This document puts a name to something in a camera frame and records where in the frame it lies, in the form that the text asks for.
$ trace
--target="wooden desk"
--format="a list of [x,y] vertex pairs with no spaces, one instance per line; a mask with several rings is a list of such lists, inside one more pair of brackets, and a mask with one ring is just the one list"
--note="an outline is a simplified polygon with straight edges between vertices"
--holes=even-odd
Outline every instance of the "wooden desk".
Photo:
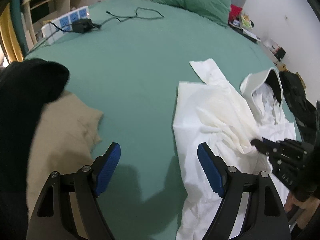
[[[36,22],[32,22],[32,10],[45,3],[48,3],[49,14]],[[59,16],[68,13],[73,7],[80,8],[84,5],[88,5],[88,0],[40,0],[39,2],[37,2],[37,0],[23,0],[21,11],[24,15],[24,19],[22,20],[25,20],[26,29],[24,31],[26,39],[29,39],[29,43],[32,42],[33,44],[36,44],[36,33],[41,30],[45,21],[58,18]]]

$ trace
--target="black backpack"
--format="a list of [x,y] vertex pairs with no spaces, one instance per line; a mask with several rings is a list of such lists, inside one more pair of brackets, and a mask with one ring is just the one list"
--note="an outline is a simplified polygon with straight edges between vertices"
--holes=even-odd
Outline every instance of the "black backpack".
[[316,108],[306,100],[299,76],[289,71],[280,71],[279,76],[290,111],[304,126],[316,130]]

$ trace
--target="green bed sheet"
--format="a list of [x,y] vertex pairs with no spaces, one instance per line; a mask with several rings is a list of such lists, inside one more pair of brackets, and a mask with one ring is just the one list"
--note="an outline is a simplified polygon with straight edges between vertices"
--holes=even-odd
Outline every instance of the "green bed sheet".
[[[174,240],[186,198],[172,131],[178,82],[201,82],[188,62],[213,58],[238,91],[244,77],[273,63],[230,28],[180,8],[106,0],[89,10],[93,22],[101,23],[110,17],[106,10],[130,16],[137,7],[158,10],[165,18],[113,20],[99,31],[68,33],[27,58],[65,65],[70,70],[66,89],[103,111],[94,158],[113,141],[121,145],[120,162],[98,198],[115,238]],[[293,122],[286,104],[284,111]]]

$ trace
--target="silver bolt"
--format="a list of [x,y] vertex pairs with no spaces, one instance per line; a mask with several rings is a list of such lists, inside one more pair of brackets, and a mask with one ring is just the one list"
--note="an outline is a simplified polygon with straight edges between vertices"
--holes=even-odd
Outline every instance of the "silver bolt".
[[236,167],[234,167],[234,166],[229,166],[228,167],[228,171],[230,171],[230,172],[236,172],[237,171],[237,168]]
[[84,172],[87,172],[89,170],[91,170],[91,166],[89,166],[89,165],[85,165],[82,167],[82,171],[84,171]]
[[261,171],[261,176],[264,178],[267,178],[269,176],[269,174],[266,171]]
[[51,178],[55,178],[57,176],[58,176],[58,172],[57,171],[51,172],[51,174],[50,174]]

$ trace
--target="blue textured pad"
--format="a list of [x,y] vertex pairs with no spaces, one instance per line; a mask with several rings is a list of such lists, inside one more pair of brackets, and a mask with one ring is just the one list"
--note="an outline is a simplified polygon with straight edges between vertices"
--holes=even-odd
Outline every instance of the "blue textured pad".
[[218,172],[216,166],[214,166],[213,161],[211,160],[209,154],[206,152],[202,145],[198,146],[198,159],[204,170],[205,175],[208,178],[213,192],[218,193],[219,197],[223,197],[224,189],[222,187],[221,175]]
[[97,186],[94,190],[96,196],[98,197],[102,192],[105,192],[107,186],[110,182],[113,172],[118,165],[121,156],[121,148],[119,144],[113,148],[111,154],[109,155],[107,161],[103,165],[100,173],[97,176]]

